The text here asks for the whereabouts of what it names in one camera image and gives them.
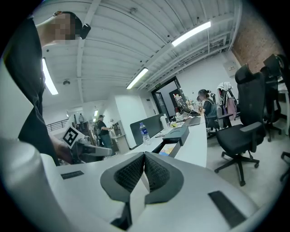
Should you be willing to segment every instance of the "chair headrest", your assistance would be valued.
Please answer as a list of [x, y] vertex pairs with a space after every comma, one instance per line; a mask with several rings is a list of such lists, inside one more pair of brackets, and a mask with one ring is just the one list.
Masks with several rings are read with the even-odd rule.
[[255, 76], [249, 70], [247, 63], [244, 64], [243, 66], [241, 66], [235, 74], [235, 80], [236, 80], [237, 84], [243, 84], [246, 82], [250, 82], [253, 79], [255, 79]]

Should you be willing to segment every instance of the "black shirt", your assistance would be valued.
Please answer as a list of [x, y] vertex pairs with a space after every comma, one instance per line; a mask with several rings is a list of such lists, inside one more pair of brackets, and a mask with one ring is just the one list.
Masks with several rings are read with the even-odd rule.
[[103, 121], [98, 122], [98, 128], [100, 130], [100, 135], [108, 135], [109, 131], [108, 130], [102, 130], [102, 127], [106, 127], [106, 124]]
[[19, 139], [32, 144], [40, 153], [50, 155], [59, 165], [42, 117], [44, 74], [39, 35], [32, 19], [26, 19], [10, 39], [4, 55], [6, 67], [22, 93], [33, 104]]
[[203, 108], [205, 109], [205, 115], [208, 115], [212, 109], [212, 104], [214, 104], [214, 102], [211, 99], [207, 99], [204, 104], [203, 104]]

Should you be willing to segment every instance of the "storage box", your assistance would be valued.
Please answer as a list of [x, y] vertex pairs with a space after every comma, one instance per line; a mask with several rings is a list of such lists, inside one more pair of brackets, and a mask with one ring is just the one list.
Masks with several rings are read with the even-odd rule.
[[163, 141], [179, 142], [181, 146], [185, 144], [187, 136], [189, 135], [188, 126], [173, 128], [166, 136], [163, 137]]
[[180, 149], [180, 143], [179, 142], [176, 142], [176, 141], [162, 141], [162, 143], [160, 143], [158, 145], [158, 147], [156, 147], [152, 152], [159, 154], [159, 152], [162, 150], [162, 148], [164, 147], [165, 144], [172, 144], [172, 143], [175, 143], [176, 146], [173, 148], [173, 150], [171, 151], [171, 153], [169, 154], [169, 156], [172, 157], [172, 158], [174, 158], [176, 156], [177, 152]]

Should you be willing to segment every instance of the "brick wall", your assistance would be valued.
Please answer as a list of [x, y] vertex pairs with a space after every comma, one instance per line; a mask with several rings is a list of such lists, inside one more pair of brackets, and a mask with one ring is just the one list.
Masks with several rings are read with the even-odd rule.
[[272, 30], [258, 12], [243, 1], [242, 18], [232, 52], [241, 65], [248, 63], [255, 73], [271, 54], [284, 53]]

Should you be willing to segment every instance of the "neck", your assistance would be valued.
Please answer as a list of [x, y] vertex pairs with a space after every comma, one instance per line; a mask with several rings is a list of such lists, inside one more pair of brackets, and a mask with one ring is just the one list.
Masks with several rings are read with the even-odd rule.
[[49, 32], [48, 24], [38, 24], [36, 26], [41, 47], [45, 47], [47, 45], [53, 44], [53, 35]]

